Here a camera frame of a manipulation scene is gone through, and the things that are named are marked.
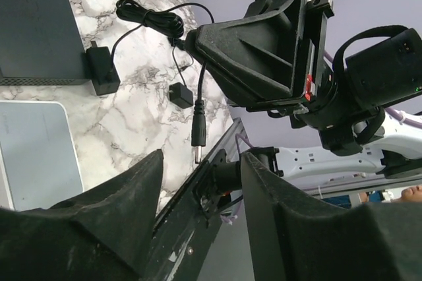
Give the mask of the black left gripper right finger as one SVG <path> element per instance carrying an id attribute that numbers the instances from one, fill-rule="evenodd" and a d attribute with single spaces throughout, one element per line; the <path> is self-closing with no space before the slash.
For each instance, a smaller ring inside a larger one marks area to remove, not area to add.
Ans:
<path id="1" fill-rule="evenodd" d="M 420 280 L 421 205 L 344 209 L 316 199 L 247 152 L 241 182 L 256 280 Z"/>

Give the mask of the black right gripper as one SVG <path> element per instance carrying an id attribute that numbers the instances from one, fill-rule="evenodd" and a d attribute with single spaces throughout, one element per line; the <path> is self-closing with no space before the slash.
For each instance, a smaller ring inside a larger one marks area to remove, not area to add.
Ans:
<path id="1" fill-rule="evenodd" d="M 191 30 L 185 49 L 206 63 L 229 100 L 257 103 L 248 112 L 289 115 L 294 129 L 332 129 L 340 124 L 338 76 L 324 60 L 332 6 L 332 0 L 256 0 L 242 19 Z"/>

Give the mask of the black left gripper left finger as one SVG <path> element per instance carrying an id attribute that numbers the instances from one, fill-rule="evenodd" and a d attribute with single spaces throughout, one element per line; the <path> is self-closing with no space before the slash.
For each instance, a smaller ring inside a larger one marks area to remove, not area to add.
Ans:
<path id="1" fill-rule="evenodd" d="M 49 209 L 1 210 L 2 280 L 141 280 L 164 155 Z"/>

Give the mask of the white grey small switch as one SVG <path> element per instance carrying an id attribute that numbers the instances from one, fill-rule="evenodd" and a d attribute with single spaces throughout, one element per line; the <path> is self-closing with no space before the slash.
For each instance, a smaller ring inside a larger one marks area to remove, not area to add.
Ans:
<path id="1" fill-rule="evenodd" d="M 1 208 L 49 208 L 83 191 L 65 107 L 1 101 Z"/>

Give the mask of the black power adapter with cable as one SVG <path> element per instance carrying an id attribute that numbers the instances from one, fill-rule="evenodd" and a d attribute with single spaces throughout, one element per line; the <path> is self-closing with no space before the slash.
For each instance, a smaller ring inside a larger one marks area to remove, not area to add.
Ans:
<path id="1" fill-rule="evenodd" d="M 166 36 L 167 38 L 181 39 L 184 34 L 183 19 L 174 13 L 175 10 L 182 7 L 200 7 L 204 9 L 211 22 L 215 22 L 211 11 L 200 3 L 182 3 L 164 11 L 155 11 L 147 9 L 134 0 L 118 0 L 116 2 L 116 15 L 119 19 L 137 23 L 138 26 L 124 33 L 114 43 L 113 47 L 99 47 L 95 41 L 86 50 L 86 59 L 91 71 L 91 81 L 94 90 L 98 96 L 104 96 L 117 92 L 120 85 L 120 78 L 114 63 L 117 46 L 129 34 L 139 28 L 151 28 L 154 31 Z M 195 163 L 199 164 L 202 160 L 202 149 L 206 146 L 206 118 L 205 105 L 203 100 L 203 85 L 206 71 L 206 63 L 201 66 L 196 99 L 193 99 L 193 122 L 191 127 L 191 146 L 195 150 Z"/>

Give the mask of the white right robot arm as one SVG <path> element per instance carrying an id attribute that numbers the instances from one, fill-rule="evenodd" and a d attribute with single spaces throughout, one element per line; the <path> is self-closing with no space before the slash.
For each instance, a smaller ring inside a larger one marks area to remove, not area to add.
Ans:
<path id="1" fill-rule="evenodd" d="M 185 47 L 222 92 L 248 111 L 312 127 L 330 162 L 303 154 L 276 175 L 252 154 L 241 183 L 256 280 L 420 280 L 421 205 L 366 203 L 344 209 L 292 185 L 294 177 L 358 171 L 387 178 L 421 172 L 421 129 L 394 104 L 421 93 L 421 37 L 405 26 L 366 30 L 380 38 L 331 65 L 324 60 L 330 0 L 256 0 L 244 18 L 200 26 Z"/>

